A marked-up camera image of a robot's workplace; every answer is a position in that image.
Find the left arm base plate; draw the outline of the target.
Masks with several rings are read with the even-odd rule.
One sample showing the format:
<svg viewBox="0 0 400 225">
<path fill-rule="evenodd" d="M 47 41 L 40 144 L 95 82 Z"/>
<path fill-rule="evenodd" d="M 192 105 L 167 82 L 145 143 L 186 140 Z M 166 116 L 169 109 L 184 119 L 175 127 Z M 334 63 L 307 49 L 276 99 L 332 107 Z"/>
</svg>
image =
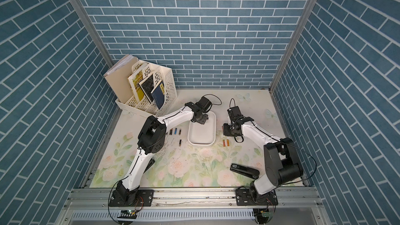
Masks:
<svg viewBox="0 0 400 225">
<path fill-rule="evenodd" d="M 137 189 L 125 194 L 114 190 L 108 205 L 110 207 L 150 207 L 153 201 L 154 190 Z"/>
</svg>

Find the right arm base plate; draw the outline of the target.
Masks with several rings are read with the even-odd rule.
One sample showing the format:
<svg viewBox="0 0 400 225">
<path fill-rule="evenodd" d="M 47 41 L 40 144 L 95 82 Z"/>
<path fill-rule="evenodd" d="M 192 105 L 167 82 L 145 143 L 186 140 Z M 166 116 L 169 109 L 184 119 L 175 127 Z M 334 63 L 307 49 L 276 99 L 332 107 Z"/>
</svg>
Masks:
<svg viewBox="0 0 400 225">
<path fill-rule="evenodd" d="M 235 200 L 237 206 L 277 206 L 278 199 L 275 191 L 270 191 L 264 195 L 256 196 L 257 193 L 252 196 L 249 188 L 239 187 L 235 189 Z"/>
</svg>

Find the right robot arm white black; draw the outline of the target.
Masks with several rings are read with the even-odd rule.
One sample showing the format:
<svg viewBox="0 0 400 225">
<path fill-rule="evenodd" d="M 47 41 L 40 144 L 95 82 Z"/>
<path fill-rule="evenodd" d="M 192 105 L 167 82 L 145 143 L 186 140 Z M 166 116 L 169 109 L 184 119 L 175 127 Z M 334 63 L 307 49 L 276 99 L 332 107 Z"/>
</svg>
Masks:
<svg viewBox="0 0 400 225">
<path fill-rule="evenodd" d="M 224 136 L 251 140 L 264 150 L 265 174 L 251 183 L 252 198 L 262 198 L 303 175 L 297 149 L 290 138 L 282 139 L 267 132 L 253 118 L 242 115 L 237 106 L 227 112 L 230 123 L 223 125 Z"/>
</svg>

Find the white plastic storage box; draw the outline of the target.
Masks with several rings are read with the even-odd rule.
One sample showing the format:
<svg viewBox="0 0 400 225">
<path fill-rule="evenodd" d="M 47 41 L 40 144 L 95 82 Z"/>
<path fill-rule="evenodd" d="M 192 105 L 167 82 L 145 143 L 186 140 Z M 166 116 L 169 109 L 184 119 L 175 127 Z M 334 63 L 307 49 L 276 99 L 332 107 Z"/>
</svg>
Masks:
<svg viewBox="0 0 400 225">
<path fill-rule="evenodd" d="M 205 123 L 190 122 L 188 142 L 193 146 L 212 146 L 216 139 L 216 115 L 213 111 L 208 113 Z"/>
</svg>

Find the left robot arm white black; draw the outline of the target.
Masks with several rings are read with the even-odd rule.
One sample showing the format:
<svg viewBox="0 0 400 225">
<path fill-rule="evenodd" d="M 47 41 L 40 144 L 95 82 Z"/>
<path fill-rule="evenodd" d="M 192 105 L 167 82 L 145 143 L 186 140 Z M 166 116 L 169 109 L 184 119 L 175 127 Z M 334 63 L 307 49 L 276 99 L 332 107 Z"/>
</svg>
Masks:
<svg viewBox="0 0 400 225">
<path fill-rule="evenodd" d="M 149 116 L 138 135 L 138 150 L 121 185 L 127 191 L 133 191 L 140 186 L 141 178 L 154 154 L 158 153 L 165 143 L 167 132 L 186 122 L 205 124 L 212 103 L 206 97 L 196 102 L 185 103 L 184 107 L 165 116 Z"/>
</svg>

